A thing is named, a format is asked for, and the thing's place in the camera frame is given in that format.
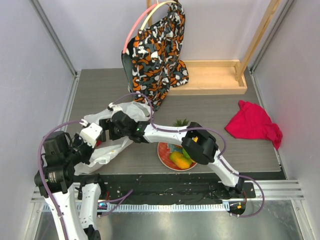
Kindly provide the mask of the translucent white plastic bag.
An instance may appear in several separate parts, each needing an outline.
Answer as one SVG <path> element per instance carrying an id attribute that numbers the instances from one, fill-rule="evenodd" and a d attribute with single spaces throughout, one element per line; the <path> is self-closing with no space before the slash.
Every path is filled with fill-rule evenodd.
<path id="1" fill-rule="evenodd" d="M 121 105 L 123 112 L 135 121 L 148 121 L 150 119 L 151 108 L 147 104 L 131 101 L 119 103 L 118 105 Z M 89 123 L 94 122 L 98 124 L 99 120 L 109 119 L 114 115 L 111 115 L 111 112 L 105 109 L 99 113 L 84 116 L 84 120 Z M 106 132 L 106 138 L 107 140 L 105 142 L 102 142 L 101 145 L 95 148 L 91 155 L 89 165 L 79 163 L 74 167 L 76 176 L 91 174 L 100 169 L 133 143 L 127 136 L 117 140 L 110 140 L 108 132 Z"/>

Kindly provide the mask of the fake pineapple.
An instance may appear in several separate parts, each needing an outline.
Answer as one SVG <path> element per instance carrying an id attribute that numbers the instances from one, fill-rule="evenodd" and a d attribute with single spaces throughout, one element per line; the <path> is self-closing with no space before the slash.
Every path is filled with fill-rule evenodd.
<path id="1" fill-rule="evenodd" d="M 185 119 L 176 119 L 176 121 L 173 123 L 174 127 L 184 127 L 184 126 L 188 126 L 189 124 L 189 120 L 187 118 Z"/>

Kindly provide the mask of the green bumpy fake fruit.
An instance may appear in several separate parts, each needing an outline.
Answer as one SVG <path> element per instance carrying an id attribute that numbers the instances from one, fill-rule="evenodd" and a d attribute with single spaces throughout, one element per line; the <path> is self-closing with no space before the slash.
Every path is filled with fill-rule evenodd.
<path id="1" fill-rule="evenodd" d="M 182 154 L 184 155 L 185 158 L 189 159 L 192 163 L 195 163 L 195 161 L 189 156 L 189 154 L 184 148 L 182 149 Z"/>

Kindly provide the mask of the green yellow fake papaya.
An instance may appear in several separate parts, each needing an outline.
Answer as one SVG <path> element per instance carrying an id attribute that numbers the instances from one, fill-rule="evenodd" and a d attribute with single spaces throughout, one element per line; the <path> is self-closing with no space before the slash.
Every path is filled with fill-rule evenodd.
<path id="1" fill-rule="evenodd" d="M 192 165 L 191 159 L 185 157 L 180 152 L 172 152 L 169 155 L 169 158 L 178 168 L 182 170 L 188 169 Z"/>

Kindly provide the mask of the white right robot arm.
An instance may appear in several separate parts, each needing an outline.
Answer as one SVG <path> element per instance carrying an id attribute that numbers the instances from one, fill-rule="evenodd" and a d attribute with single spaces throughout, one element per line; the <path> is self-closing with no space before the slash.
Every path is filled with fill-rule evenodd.
<path id="1" fill-rule="evenodd" d="M 149 121 L 137 121 L 123 111 L 110 118 L 101 119 L 98 125 L 103 132 L 108 131 L 109 140 L 128 137 L 135 143 L 167 143 L 181 146 L 186 153 L 200 165 L 206 165 L 220 178 L 223 190 L 233 198 L 244 191 L 244 180 L 223 157 L 216 138 L 210 129 L 191 122 L 188 126 L 174 127 L 153 124 Z"/>

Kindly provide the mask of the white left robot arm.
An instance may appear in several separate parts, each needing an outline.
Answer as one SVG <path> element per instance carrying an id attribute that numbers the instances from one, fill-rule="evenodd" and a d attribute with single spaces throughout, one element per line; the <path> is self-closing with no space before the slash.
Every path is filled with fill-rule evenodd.
<path id="1" fill-rule="evenodd" d="M 43 143 L 40 161 L 47 165 L 37 173 L 34 183 L 50 208 L 60 240 L 99 240 L 98 201 L 107 195 L 100 174 L 80 178 L 74 185 L 75 165 L 88 163 L 93 148 L 78 134 L 74 139 L 63 131 L 52 132 Z"/>

